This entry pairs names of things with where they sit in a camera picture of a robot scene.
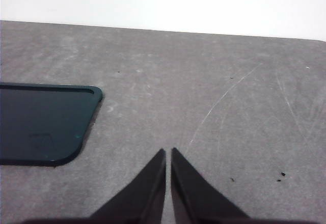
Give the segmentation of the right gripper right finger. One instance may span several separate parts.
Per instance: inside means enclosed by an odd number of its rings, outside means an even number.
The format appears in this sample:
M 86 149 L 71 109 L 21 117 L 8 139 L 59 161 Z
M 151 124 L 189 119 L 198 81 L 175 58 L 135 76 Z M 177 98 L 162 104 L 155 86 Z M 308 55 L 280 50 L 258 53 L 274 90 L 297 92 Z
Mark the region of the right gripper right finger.
M 251 222 L 251 218 L 211 186 L 177 148 L 171 151 L 171 191 L 177 223 Z

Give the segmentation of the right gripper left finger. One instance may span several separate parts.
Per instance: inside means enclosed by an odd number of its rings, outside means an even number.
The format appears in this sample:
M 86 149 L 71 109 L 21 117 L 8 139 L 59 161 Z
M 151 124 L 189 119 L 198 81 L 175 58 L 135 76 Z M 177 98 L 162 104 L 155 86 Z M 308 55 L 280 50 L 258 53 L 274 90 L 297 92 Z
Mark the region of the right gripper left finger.
M 166 152 L 160 149 L 136 177 L 90 219 L 100 223 L 161 223 L 166 193 Z

